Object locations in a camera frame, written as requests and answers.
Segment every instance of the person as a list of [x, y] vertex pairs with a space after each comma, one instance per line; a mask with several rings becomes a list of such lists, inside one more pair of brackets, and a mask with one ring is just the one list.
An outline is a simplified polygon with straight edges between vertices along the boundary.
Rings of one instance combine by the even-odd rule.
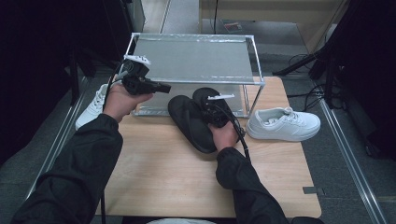
[[[71, 137], [11, 223], [90, 223], [122, 148], [118, 123], [152, 96], [130, 95], [121, 84], [113, 85], [103, 113]], [[237, 222], [289, 223], [252, 164], [234, 148], [238, 136], [231, 122], [209, 129], [218, 150], [216, 177], [233, 191]]]

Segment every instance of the white sneaker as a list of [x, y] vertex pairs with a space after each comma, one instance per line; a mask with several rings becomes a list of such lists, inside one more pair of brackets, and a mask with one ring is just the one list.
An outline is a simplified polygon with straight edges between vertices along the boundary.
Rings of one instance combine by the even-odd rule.
[[76, 121], [76, 130], [78, 130], [82, 125], [96, 119], [103, 111], [103, 104], [105, 103], [107, 91], [107, 84], [100, 87], [99, 91], [96, 92], [95, 97], [88, 107], [82, 112]]
[[247, 122], [247, 133], [257, 139], [280, 139], [292, 142], [313, 137], [320, 128], [318, 116], [295, 112], [292, 108], [256, 110]]

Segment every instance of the hand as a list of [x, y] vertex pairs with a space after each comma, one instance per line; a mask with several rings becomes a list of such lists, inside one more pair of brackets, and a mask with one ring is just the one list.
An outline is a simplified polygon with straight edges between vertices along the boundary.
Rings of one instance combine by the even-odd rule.
[[151, 99], [152, 96], [152, 93], [131, 95], [121, 84], [114, 84], [107, 96], [103, 113], [120, 123], [122, 118], [129, 115], [138, 104]]
[[218, 128], [209, 123], [209, 129], [212, 131], [213, 142], [215, 143], [218, 151], [222, 151], [226, 147], [235, 146], [238, 140], [238, 134], [236, 133], [236, 130], [233, 128], [233, 124], [230, 121], [228, 121], [227, 124], [222, 128]]

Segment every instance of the sneaker sole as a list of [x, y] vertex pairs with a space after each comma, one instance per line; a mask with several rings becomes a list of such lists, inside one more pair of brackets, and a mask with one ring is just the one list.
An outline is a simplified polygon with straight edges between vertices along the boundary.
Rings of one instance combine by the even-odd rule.
[[280, 134], [266, 134], [265, 136], [263, 136], [262, 133], [257, 133], [255, 131], [253, 131], [250, 128], [249, 122], [247, 122], [247, 134], [252, 138], [262, 139], [262, 140], [284, 140], [284, 141], [290, 141], [290, 142], [301, 142], [301, 141], [307, 140], [307, 139], [315, 136], [315, 134], [317, 134], [318, 131], [319, 131], [319, 129], [317, 129], [313, 133], [310, 133], [310, 134], [307, 134], [304, 136], [285, 137], [284, 135], [280, 135]]

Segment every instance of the black cloth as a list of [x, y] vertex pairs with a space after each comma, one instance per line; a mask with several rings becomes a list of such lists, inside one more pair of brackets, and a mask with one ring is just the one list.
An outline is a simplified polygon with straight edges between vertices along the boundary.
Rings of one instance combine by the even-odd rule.
[[[101, 114], [79, 128], [51, 170], [38, 178], [11, 223], [90, 223], [120, 155], [118, 127]], [[238, 223], [289, 223], [251, 163], [235, 148], [223, 149], [218, 163], [217, 179], [233, 191]]]

